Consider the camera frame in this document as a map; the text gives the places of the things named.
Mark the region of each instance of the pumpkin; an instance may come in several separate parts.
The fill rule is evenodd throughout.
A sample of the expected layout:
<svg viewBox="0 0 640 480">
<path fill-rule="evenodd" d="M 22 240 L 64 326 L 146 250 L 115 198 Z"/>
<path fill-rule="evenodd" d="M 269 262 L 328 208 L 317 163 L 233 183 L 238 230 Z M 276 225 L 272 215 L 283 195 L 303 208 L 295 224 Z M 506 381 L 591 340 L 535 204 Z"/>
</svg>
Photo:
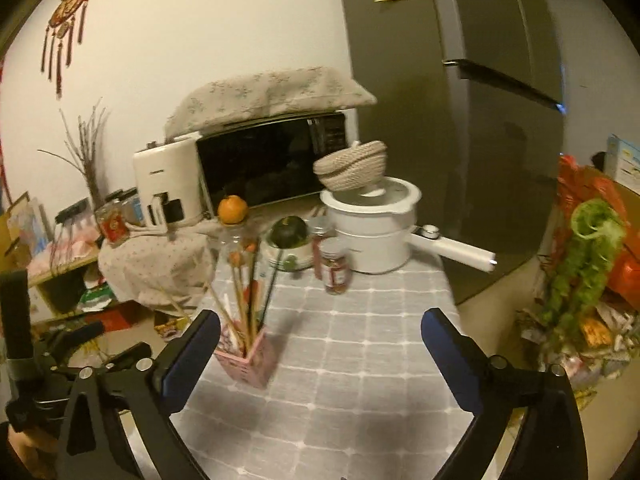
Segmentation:
<svg viewBox="0 0 640 480">
<path fill-rule="evenodd" d="M 223 198 L 218 204 L 218 220 L 223 224 L 239 224 L 246 217 L 248 206 L 238 195 Z"/>
<path fill-rule="evenodd" d="M 293 249 L 306 244 L 306 222 L 298 216 L 278 220 L 271 228 L 271 242 L 279 249 Z"/>
</svg>

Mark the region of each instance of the floor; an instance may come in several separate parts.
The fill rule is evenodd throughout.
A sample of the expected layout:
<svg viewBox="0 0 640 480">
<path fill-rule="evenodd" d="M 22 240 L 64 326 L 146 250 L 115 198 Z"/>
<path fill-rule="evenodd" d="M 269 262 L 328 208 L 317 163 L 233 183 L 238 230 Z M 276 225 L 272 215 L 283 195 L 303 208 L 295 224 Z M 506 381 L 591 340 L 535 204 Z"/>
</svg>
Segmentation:
<svg viewBox="0 0 640 480">
<path fill-rule="evenodd" d="M 466 333 L 486 354 L 500 353 L 514 365 L 522 362 L 517 334 L 513 331 L 514 313 L 531 299 L 537 271 L 531 260 L 493 286 L 458 308 Z M 116 353 L 134 343 L 147 341 L 154 355 L 162 349 L 162 340 L 153 330 L 151 318 L 133 329 L 107 334 L 100 346 Z M 636 361 L 618 380 L 599 387 L 595 400 L 580 414 L 587 445 L 590 480 L 609 480 L 640 430 L 640 362 Z M 132 428 L 130 415 L 124 416 L 127 430 Z M 506 432 L 496 453 L 498 470 L 514 442 L 515 432 Z"/>
</svg>

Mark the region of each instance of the pink pen holder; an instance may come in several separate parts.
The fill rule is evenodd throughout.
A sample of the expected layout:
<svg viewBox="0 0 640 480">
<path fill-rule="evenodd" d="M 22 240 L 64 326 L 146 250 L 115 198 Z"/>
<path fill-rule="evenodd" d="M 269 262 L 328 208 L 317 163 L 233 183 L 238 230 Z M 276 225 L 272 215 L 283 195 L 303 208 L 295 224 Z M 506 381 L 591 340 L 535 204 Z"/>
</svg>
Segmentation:
<svg viewBox="0 0 640 480">
<path fill-rule="evenodd" d="M 217 348 L 214 353 L 229 377 L 262 390 L 267 387 L 278 364 L 276 352 L 264 329 L 260 330 L 247 357 L 227 354 Z"/>
</svg>

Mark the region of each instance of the table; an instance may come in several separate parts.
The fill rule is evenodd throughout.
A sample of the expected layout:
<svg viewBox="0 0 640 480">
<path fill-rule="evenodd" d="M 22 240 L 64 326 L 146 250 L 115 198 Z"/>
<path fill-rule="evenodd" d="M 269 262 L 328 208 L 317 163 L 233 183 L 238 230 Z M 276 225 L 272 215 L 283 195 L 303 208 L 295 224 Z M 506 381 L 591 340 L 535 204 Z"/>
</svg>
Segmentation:
<svg viewBox="0 0 640 480">
<path fill-rule="evenodd" d="M 234 383 L 212 358 L 171 417 L 212 480 L 433 478 L 472 415 L 420 336 L 434 306 L 460 328 L 441 261 L 422 258 L 381 276 L 354 274 L 341 296 L 325 293 L 311 270 L 279 275 L 266 325 L 281 355 L 268 389 Z M 218 293 L 228 278 L 218 271 Z M 156 478 L 139 436 L 131 442 L 145 477 Z"/>
</svg>

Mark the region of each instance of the green squash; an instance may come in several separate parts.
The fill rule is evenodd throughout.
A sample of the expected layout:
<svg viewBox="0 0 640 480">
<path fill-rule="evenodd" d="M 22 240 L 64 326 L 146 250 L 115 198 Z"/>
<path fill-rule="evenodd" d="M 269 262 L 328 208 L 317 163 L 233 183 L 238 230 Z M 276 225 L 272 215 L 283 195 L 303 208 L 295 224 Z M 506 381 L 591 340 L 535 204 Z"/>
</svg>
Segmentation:
<svg viewBox="0 0 640 480">
<path fill-rule="evenodd" d="M 271 243 L 279 249 L 293 249 L 306 244 L 306 222 L 298 216 L 278 220 L 271 228 Z"/>
</svg>

